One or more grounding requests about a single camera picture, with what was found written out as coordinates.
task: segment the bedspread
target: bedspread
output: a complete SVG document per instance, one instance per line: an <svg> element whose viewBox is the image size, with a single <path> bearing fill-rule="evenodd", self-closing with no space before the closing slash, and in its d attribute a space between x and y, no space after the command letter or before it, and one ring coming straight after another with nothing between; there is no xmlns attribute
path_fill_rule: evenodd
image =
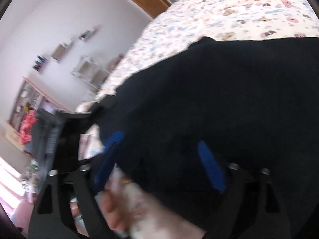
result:
<svg viewBox="0 0 319 239"><path fill-rule="evenodd" d="M141 37L104 83L96 101L101 100L105 94L115 94L116 88L133 73L187 49L189 44L202 36L217 41L319 37L319 20L307 0L180 0L144 29ZM84 111L90 105L91 103L82 104L77 111ZM86 157L103 151L103 145L98 139L98 127L93 126L89 133L93 134L94 139L90 142ZM136 184L131 183L127 185L126 193L128 206L134 211L134 202L143 198L143 192ZM143 200L145 208L158 208L159 203L150 203L151 201ZM139 220L132 225L132 237L202 237L203 231L199 228L168 210L162 212L165 215L153 215L152 218Z"/></svg>

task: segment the silver bolt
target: silver bolt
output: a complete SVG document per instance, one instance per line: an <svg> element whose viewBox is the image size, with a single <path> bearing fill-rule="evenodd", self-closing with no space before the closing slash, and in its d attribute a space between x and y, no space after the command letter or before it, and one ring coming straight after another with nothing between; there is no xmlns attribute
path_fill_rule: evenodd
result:
<svg viewBox="0 0 319 239"><path fill-rule="evenodd" d="M50 172L49 172L49 176L55 176L55 175L57 175L58 174L58 170L51 170Z"/></svg>
<svg viewBox="0 0 319 239"><path fill-rule="evenodd" d="M260 172L264 175L270 175L270 171L267 168L262 168Z"/></svg>
<svg viewBox="0 0 319 239"><path fill-rule="evenodd" d="M88 171L90 168L91 168L91 166L89 164L85 164L85 165L80 166L80 171L85 172L85 171Z"/></svg>
<svg viewBox="0 0 319 239"><path fill-rule="evenodd" d="M231 163L231 164L229 164L228 168L232 169L232 170L238 170L239 169L239 165Z"/></svg>

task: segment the blue strip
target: blue strip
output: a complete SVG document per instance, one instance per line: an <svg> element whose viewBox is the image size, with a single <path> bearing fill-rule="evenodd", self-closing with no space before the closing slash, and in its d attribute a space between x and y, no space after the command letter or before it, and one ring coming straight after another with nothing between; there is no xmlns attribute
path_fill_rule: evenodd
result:
<svg viewBox="0 0 319 239"><path fill-rule="evenodd" d="M219 192L224 193L226 185L224 183L223 170L219 167L208 146L204 141L200 141L197 150L213 187Z"/></svg>
<svg viewBox="0 0 319 239"><path fill-rule="evenodd" d="M103 190L105 183L108 181L119 155L116 150L117 146L124 137L124 132L117 131L114 132L105 143L103 143L105 146L103 154L106 154L106 157L99 166L94 177L94 190L96 192Z"/></svg>

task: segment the pink fabric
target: pink fabric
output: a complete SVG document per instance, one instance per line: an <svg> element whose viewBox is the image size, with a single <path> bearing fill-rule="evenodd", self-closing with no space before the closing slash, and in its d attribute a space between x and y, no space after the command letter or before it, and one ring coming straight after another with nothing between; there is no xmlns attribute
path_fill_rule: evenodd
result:
<svg viewBox="0 0 319 239"><path fill-rule="evenodd" d="M30 111L29 114L26 115L24 121L22 121L21 123L20 141L22 145L25 145L27 142L32 141L31 127L38 120L34 117L35 114L36 114L36 110Z"/></svg>

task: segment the red ruffled item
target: red ruffled item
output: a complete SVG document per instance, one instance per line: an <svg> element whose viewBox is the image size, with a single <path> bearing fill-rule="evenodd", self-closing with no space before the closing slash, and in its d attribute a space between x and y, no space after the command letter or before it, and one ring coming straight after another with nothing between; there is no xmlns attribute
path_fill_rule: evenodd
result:
<svg viewBox="0 0 319 239"><path fill-rule="evenodd" d="M21 123L20 141L22 145L25 145L26 143L32 141L31 127L38 120L34 117L35 114L36 114L36 110L30 111L28 115L26 115L24 121L22 121Z"/></svg>

